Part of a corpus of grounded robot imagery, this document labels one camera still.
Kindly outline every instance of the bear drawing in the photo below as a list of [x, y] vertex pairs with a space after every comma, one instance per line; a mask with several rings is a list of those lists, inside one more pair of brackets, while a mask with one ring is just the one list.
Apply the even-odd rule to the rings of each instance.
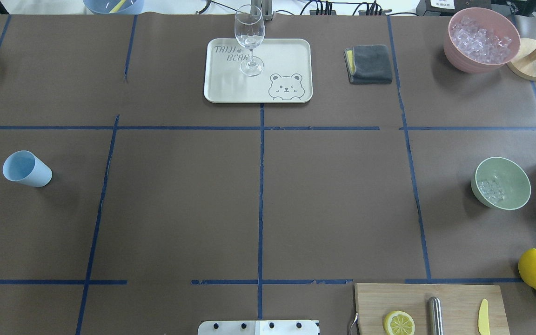
[[305, 94], [300, 74], [292, 74], [290, 77], [272, 74], [270, 80], [272, 85], [268, 94], [273, 100], [301, 100]]

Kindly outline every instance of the cutting board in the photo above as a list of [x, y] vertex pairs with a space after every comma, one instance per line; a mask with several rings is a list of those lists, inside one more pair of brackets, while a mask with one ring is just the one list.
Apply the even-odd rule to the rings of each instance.
[[403, 310], [415, 321], [415, 335], [429, 335], [430, 297], [440, 298], [445, 334], [479, 335], [479, 306], [487, 299], [491, 335], [510, 335], [499, 286], [450, 284], [355, 284], [359, 333], [384, 335], [386, 314]]

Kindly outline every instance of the gray towel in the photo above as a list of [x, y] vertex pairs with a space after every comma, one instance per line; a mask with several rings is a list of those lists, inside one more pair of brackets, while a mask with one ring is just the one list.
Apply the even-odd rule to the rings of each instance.
[[[348, 51], [353, 55], [349, 59]], [[388, 47], [385, 45], [357, 45], [344, 52], [348, 80], [353, 84], [391, 83], [392, 69]]]

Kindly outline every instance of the sliced lemon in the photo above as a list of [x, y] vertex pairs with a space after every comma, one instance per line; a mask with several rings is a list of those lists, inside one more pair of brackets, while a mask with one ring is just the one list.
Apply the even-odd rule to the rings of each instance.
[[406, 312], [394, 310], [383, 319], [383, 328], [388, 335], [413, 335], [415, 322]]

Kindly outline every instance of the light blue bowl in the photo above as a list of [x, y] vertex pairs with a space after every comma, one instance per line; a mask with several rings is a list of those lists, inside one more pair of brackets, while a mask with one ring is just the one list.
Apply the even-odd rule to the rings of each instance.
[[[86, 6], [92, 13], [106, 13], [109, 14], [111, 9], [115, 7], [119, 3], [119, 0], [83, 0], [84, 6]], [[121, 7], [119, 11], [116, 13], [112, 13], [111, 15], [117, 14], [117, 13], [125, 13], [129, 15], [136, 15], [139, 13], [142, 13], [142, 8], [144, 7], [144, 0], [133, 0], [134, 4], [132, 4], [131, 0], [126, 0], [125, 4]]]
[[470, 180], [475, 197], [489, 208], [515, 210], [530, 199], [530, 181], [518, 164], [503, 157], [482, 161]]

